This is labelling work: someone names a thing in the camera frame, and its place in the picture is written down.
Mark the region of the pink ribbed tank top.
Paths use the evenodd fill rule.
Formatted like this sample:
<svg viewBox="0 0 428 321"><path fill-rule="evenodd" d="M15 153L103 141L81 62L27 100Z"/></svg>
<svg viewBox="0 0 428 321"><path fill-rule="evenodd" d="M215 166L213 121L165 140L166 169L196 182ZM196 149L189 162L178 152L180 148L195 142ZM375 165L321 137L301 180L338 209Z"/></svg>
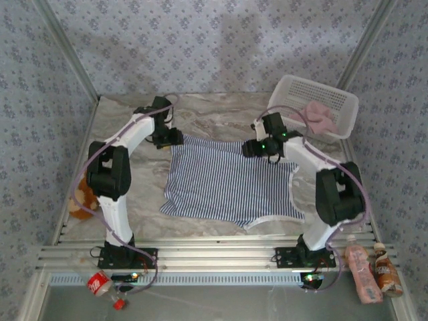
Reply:
<svg viewBox="0 0 428 321"><path fill-rule="evenodd" d="M314 134L338 134L331 110L322 103L311 101L300 111L300 114L308 121Z"/></svg>

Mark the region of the blue white striped tank top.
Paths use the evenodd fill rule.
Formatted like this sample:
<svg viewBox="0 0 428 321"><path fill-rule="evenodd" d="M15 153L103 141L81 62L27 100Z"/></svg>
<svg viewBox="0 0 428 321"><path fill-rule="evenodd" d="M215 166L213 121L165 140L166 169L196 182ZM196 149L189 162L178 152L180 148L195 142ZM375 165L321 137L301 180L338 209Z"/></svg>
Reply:
<svg viewBox="0 0 428 321"><path fill-rule="evenodd" d="M186 136L173 146L161 213L244 229L271 220L304 223L292 195L297 164L246 158L242 144Z"/></svg>

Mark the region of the white perforated plastic basket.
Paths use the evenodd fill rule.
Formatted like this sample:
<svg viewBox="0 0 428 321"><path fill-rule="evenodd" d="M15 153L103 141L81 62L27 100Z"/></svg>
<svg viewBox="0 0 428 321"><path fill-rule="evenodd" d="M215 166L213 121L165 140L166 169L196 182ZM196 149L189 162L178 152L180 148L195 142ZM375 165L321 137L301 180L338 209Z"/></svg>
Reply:
<svg viewBox="0 0 428 321"><path fill-rule="evenodd" d="M270 108L284 105L301 111L312 101L328 107L338 132L312 134L311 137L328 144L349 138L358 114L359 100L357 96L344 90L305 78L285 75L275 87L267 106Z"/></svg>

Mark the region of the brown plush toy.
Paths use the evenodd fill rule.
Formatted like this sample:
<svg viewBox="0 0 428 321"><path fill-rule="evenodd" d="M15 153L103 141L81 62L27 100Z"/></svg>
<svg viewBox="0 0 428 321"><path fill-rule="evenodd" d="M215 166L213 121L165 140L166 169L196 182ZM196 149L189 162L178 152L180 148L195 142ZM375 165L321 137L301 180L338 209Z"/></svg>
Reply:
<svg viewBox="0 0 428 321"><path fill-rule="evenodd" d="M86 175L87 172L85 171L68 201L68 212L70 216L80 220L89 219L93 216L93 214L87 212L86 209L97 211L99 208L97 197L92 188L87 184Z"/></svg>

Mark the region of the clear cola bottle red label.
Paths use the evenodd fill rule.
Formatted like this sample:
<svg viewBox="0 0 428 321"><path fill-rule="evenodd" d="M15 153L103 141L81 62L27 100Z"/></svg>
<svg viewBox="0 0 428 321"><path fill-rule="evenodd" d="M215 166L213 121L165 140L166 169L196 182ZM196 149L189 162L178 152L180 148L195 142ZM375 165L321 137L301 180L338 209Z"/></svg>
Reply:
<svg viewBox="0 0 428 321"><path fill-rule="evenodd" d="M113 281L104 272L96 272L86 282L86 287L97 298L103 298L112 303L115 310L122 310L126 306L126 301L122 299L114 287Z"/></svg>

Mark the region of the pink drink bottle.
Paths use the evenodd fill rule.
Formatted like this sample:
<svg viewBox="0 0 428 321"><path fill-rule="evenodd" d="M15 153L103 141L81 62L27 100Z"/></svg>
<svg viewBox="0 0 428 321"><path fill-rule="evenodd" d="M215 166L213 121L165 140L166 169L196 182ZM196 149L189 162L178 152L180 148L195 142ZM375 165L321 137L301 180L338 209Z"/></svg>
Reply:
<svg viewBox="0 0 428 321"><path fill-rule="evenodd" d="M368 253L363 246L357 243L354 235L347 236L345 258L352 273L361 303L381 303L383 301L383 294L371 272Z"/></svg>

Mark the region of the brown coffee drink bottle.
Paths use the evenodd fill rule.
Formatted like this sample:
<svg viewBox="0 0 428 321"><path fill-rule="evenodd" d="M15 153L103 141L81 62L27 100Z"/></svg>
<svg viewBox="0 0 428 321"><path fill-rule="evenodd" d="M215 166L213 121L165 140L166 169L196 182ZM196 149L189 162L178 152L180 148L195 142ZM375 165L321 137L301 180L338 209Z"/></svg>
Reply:
<svg viewBox="0 0 428 321"><path fill-rule="evenodd" d="M395 266L392 264L386 247L383 243L373 245L375 260L375 274L381 292L386 296L398 298L403 295L403 287Z"/></svg>

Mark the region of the aluminium side rail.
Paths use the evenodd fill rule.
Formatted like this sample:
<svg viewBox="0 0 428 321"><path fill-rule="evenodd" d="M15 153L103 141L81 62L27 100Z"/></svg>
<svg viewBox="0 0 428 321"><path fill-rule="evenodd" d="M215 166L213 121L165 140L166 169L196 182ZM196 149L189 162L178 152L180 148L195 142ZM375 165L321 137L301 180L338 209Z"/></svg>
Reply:
<svg viewBox="0 0 428 321"><path fill-rule="evenodd" d="M69 199L72 196L76 186L78 185L78 183L80 181L80 176L81 176L80 170L83 167L84 161L87 159L86 144L88 143L89 138L90 138L90 133L92 131L96 111L97 111L98 105L99 105L99 101L100 101L100 98L97 98L95 100L94 105L93 105L93 109L92 109L91 114L90 114L88 125L87 125L86 131L85 131L85 135L82 139L82 144L81 144L81 147L79 150L77 161L75 163L74 171L72 173L71 183L70 183L68 190L66 192L66 197L64 199L64 203L63 203L62 209L60 211L60 215L59 215L58 220L56 222L56 228L54 230L53 236L52 236L51 240L49 241L49 245L56 246L60 242L62 230L67 225L68 217L69 217L68 201L69 201Z"/></svg>
<svg viewBox="0 0 428 321"><path fill-rule="evenodd" d="M348 161L353 161L355 162L358 166L359 163L357 161L357 157L356 157L356 153L354 151L352 142L350 141L350 133L352 132L355 122L356 122L356 116L358 114L358 108L359 108L359 100L357 98L356 95L354 94L348 94L348 98L346 99L345 102L346 108L346 114L340 116L340 122L342 122L342 119L346 119L346 121L348 122L348 131L347 133L349 134L349 136L344 139L341 140L341 144L343 146L343 150L344 153L346 155L346 159ZM372 212L372 205L370 202L370 197L368 195L368 191L364 185L364 180L362 177L362 174L360 174L361 177L361 189L362 189L362 195L364 197L364 201L365 201L365 205L366 205L366 212L364 215L361 215L361 218L358 220L353 221L352 223L347 223L345 226L346 227L350 227L350 226L357 226L357 225L366 225L367 223L370 224L371 228L372 228L372 233L373 233L373 237L374 237L374 241L380 241L380 233L379 233L379 228L376 224L375 221L375 217L373 215Z"/></svg>

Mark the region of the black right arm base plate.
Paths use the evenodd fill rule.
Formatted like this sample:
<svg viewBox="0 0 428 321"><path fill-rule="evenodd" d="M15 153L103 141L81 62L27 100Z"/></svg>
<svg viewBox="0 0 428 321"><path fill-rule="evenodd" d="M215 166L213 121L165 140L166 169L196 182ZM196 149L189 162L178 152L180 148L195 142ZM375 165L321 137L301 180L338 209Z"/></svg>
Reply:
<svg viewBox="0 0 428 321"><path fill-rule="evenodd" d="M335 268L336 260L332 251L320 249L308 251L298 247L277 247L272 257L278 268Z"/></svg>

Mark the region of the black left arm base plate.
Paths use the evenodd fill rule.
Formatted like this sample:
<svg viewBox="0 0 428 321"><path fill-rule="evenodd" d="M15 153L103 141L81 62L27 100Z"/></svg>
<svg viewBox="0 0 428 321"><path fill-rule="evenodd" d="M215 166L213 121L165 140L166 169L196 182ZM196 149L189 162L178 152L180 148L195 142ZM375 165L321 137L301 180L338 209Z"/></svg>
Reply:
<svg viewBox="0 0 428 321"><path fill-rule="evenodd" d="M140 248L140 250L147 252L148 256L127 247L103 247L97 266L103 270L141 270L144 268L153 270L152 259L157 258L158 249Z"/></svg>

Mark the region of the aluminium mounting rail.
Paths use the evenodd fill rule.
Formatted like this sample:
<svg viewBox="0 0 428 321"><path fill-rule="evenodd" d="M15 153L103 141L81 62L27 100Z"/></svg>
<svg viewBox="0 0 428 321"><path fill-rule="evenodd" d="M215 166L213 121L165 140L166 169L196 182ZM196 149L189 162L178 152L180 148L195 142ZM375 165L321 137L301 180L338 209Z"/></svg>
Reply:
<svg viewBox="0 0 428 321"><path fill-rule="evenodd" d="M375 234L356 233L356 240L374 254ZM297 244L297 237L285 235L241 235L227 237L173 237L144 239L137 247L157 248L158 264L162 272L266 272L276 269L271 261L274 249ZM35 266L37 269L65 271L70 254L89 251L101 242L63 241L56 246L41 247Z"/></svg>

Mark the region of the aluminium corner post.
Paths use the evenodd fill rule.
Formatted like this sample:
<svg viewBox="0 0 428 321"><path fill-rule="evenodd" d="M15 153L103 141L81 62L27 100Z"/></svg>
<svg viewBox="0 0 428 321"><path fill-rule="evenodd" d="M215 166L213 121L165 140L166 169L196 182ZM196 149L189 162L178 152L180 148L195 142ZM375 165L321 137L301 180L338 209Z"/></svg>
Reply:
<svg viewBox="0 0 428 321"><path fill-rule="evenodd" d="M372 45L377 40L379 33L384 27L389 15L396 6L398 0L379 0L373 14L371 15L364 31L353 49L352 55L341 73L336 88L340 90L349 89L355 79L358 69L363 65Z"/></svg>
<svg viewBox="0 0 428 321"><path fill-rule="evenodd" d="M49 2L47 0L32 0L32 2L44 23L46 24L46 27L51 33L63 56L68 61L71 69L81 83L84 91L94 102L99 101L99 95L87 71L81 63L76 50L74 49L69 37L66 34L66 31L62 27Z"/></svg>

